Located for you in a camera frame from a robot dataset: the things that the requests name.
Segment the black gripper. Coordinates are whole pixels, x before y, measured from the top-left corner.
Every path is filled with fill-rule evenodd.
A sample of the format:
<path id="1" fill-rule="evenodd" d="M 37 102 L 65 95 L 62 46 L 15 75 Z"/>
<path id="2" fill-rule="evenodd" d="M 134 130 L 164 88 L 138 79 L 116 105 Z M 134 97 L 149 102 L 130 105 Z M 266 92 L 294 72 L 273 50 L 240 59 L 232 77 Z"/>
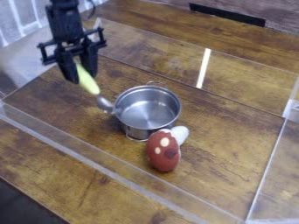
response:
<path id="1" fill-rule="evenodd" d="M 47 46 L 54 46 L 55 48 L 65 50 L 57 51 L 51 55 L 46 54 L 45 48 Z M 57 62 L 62 76 L 66 81 L 77 84 L 79 82 L 75 63 L 73 61 L 71 55 L 79 57 L 79 62 L 88 74 L 92 77 L 96 77 L 98 66 L 97 66 L 97 59 L 98 59 L 98 49 L 106 46 L 106 41 L 97 41 L 93 42 L 85 37 L 71 42 L 54 42 L 49 40 L 43 43 L 37 45 L 37 48 L 41 51 L 41 63 L 43 65 L 49 65 Z"/>

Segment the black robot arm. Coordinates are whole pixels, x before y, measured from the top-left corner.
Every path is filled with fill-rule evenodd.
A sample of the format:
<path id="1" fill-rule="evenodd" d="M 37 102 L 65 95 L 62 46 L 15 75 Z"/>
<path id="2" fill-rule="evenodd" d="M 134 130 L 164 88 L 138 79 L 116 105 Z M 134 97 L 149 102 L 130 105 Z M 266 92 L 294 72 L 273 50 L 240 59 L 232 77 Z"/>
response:
<path id="1" fill-rule="evenodd" d="M 82 68 L 96 77 L 98 49 L 106 46 L 104 29 L 100 26 L 90 30 L 82 28 L 78 5 L 78 0 L 50 0 L 45 14 L 51 38 L 37 45 L 41 63 L 55 63 L 65 80 L 74 84 L 79 83 L 79 77 L 73 58 L 78 56 Z"/>

